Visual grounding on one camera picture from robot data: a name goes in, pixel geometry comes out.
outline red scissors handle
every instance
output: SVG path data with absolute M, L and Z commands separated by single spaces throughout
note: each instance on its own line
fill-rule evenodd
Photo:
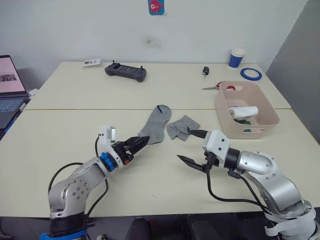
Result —
M 216 87 L 217 87 L 217 88 L 220 88 L 220 84 L 221 84 L 222 82 L 224 82 L 224 81 L 218 82 L 218 84 L 216 85 Z M 236 87 L 233 86 L 233 85 L 229 85 L 229 86 L 226 87 L 226 89 L 232 89 L 233 91 L 235 91 L 235 90 L 236 90 Z

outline white wall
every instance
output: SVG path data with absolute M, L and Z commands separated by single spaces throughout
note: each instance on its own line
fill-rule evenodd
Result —
M 226 63 L 232 47 L 266 71 L 307 0 L 0 0 L 0 54 L 27 87 L 61 61 Z

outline black controller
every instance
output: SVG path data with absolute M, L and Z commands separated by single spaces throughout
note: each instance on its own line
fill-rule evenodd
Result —
M 142 82 L 147 74 L 147 71 L 142 66 L 139 68 L 133 66 L 125 66 L 115 61 L 107 66 L 104 71 L 109 76 L 121 76 L 129 79 L 135 79 L 138 82 Z

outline scissors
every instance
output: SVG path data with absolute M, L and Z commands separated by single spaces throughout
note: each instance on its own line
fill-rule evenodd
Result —
M 220 84 L 221 84 L 222 82 L 223 82 L 223 81 L 218 82 L 218 84 L 215 85 L 215 86 L 205 87 L 205 88 L 201 88 L 201 89 L 203 89 L 203 90 L 217 89 L 217 90 L 218 90 L 218 89 L 220 88 Z M 229 86 L 226 87 L 226 89 L 232 89 L 233 91 L 235 91 L 235 90 L 236 90 L 236 87 L 233 86 L 233 85 L 229 85 Z

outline black cable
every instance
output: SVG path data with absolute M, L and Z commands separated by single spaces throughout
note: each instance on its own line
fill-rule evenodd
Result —
M 56 171 L 56 173 L 53 175 L 53 177 L 51 178 L 51 181 L 49 183 L 49 187 L 48 187 L 48 193 L 50 192 L 51 190 L 51 187 L 52 187 L 52 184 L 54 183 L 54 180 L 56 179 L 57 175 L 65 168 L 69 167 L 69 166 L 72 166 L 72 165 L 82 165 L 83 163 L 82 162 L 72 162 L 72 163 L 69 163 L 67 165 L 64 165 L 63 167 L 61 167 L 58 171 Z
M 218 197 L 217 195 L 215 195 L 212 190 L 211 190 L 211 179 L 210 179 L 210 171 L 207 171 L 206 173 L 206 180 L 207 180 L 207 186 L 208 186 L 208 191 L 210 193 L 210 195 L 222 202 L 238 202 L 238 203 L 250 203 L 250 204 L 254 204 L 257 205 L 259 207 L 261 207 L 261 205 L 253 200 L 249 200 L 249 199 L 242 199 L 242 198 L 233 198 L 233 199 L 229 199 L 229 198 L 222 198 L 222 197 Z
M 261 207 L 262 211 L 265 212 L 265 213 L 268 213 L 266 210 L 269 210 L 266 206 L 264 206 L 260 199 L 258 198 L 258 196 L 256 195 L 255 191 L 252 189 L 252 187 L 250 186 L 249 182 L 243 177 L 243 176 L 240 176 L 240 179 L 242 181 L 244 181 L 245 185 L 248 187 L 248 189 L 250 190 L 250 192 L 252 193 L 254 199 L 257 201 L 257 203 L 259 204 L 259 206 Z
M 96 138 L 95 143 L 94 143 L 95 155 L 97 158 L 99 157 L 98 148 L 97 148 L 98 140 L 99 140 L 99 137 Z
M 88 237 L 88 239 L 89 239 L 89 240 L 91 240 L 91 238 L 90 238 L 90 236 L 89 236 L 89 234 L 88 234 L 88 233 L 86 233 L 86 236 Z
M 109 184 L 108 184 L 107 179 L 105 179 L 104 182 L 105 182 L 105 191 L 102 193 L 102 195 L 90 207 L 89 211 L 87 212 L 86 216 L 84 217 L 83 225 L 85 225 L 87 223 L 87 221 L 89 220 L 89 216 L 90 216 L 91 212 L 93 211 L 95 206 L 99 203 L 99 201 L 106 195 L 106 193 L 109 190 Z

